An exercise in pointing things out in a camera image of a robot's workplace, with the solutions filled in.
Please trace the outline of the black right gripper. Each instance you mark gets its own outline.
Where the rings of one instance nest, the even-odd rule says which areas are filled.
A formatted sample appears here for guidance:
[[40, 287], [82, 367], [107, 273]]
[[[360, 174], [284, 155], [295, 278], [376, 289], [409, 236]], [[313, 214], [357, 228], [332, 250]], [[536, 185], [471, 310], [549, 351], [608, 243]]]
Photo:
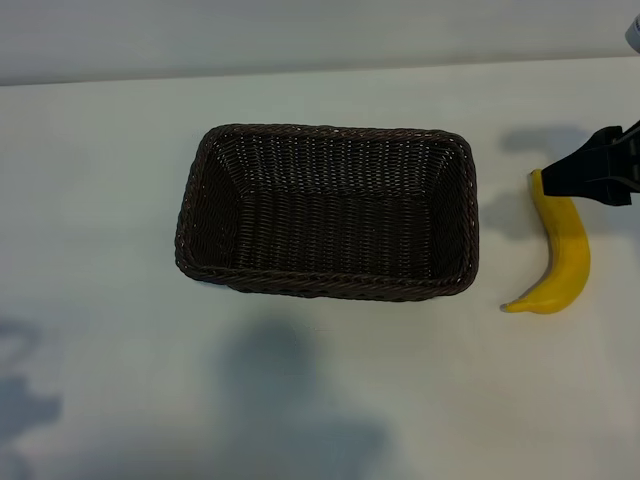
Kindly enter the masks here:
[[[570, 155], [542, 170], [544, 194], [555, 197], [579, 197], [608, 206], [626, 206], [631, 195], [639, 192], [640, 121], [625, 132], [628, 153], [620, 157], [616, 140], [623, 134], [621, 126], [604, 127]], [[628, 181], [620, 178], [626, 176]]]

